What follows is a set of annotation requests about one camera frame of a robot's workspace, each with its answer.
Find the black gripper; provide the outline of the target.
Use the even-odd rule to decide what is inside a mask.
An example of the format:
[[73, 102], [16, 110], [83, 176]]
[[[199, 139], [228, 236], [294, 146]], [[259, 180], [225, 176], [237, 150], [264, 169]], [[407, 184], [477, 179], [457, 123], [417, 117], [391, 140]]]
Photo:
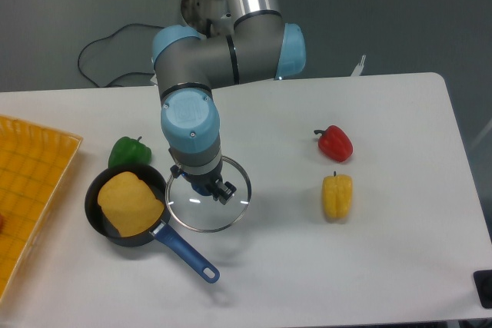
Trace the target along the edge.
[[202, 175], [193, 175], [184, 172], [176, 164], [171, 167], [171, 175], [174, 179], [183, 177], [192, 189], [202, 196], [212, 196], [215, 201], [227, 203], [235, 194], [236, 187], [226, 181], [222, 182], [222, 176], [218, 169]]

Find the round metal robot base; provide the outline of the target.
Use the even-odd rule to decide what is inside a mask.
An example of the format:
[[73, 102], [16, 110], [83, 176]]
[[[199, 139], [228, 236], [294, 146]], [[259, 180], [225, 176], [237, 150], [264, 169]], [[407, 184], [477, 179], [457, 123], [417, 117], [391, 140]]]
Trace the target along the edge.
[[181, 0], [181, 17], [206, 38], [234, 33], [228, 0]]

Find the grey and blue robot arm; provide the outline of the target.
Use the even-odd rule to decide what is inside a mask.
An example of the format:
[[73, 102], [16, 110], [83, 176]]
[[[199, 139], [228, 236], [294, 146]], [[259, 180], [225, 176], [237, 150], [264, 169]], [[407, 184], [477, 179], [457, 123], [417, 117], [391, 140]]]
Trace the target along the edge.
[[220, 119], [212, 90], [298, 74], [306, 48], [300, 27], [283, 20], [277, 0], [222, 1], [224, 8], [210, 23], [225, 20], [223, 35], [168, 26], [153, 39], [152, 62], [173, 175], [227, 203], [235, 187], [221, 176]]

